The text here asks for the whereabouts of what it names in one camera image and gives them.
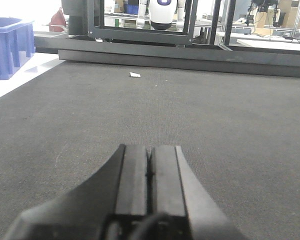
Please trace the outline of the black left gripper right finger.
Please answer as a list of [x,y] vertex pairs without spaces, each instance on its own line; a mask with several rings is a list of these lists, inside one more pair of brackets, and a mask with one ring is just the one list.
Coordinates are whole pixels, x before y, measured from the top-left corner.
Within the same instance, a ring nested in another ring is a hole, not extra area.
[[150,155],[152,211],[173,218],[182,240],[245,240],[202,186],[180,146],[160,145]]

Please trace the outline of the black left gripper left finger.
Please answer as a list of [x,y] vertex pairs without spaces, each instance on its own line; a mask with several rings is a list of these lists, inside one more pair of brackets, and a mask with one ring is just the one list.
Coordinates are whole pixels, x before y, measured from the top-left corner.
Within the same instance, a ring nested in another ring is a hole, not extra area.
[[148,214],[145,146],[120,144],[87,180],[14,220],[5,240],[105,240]]

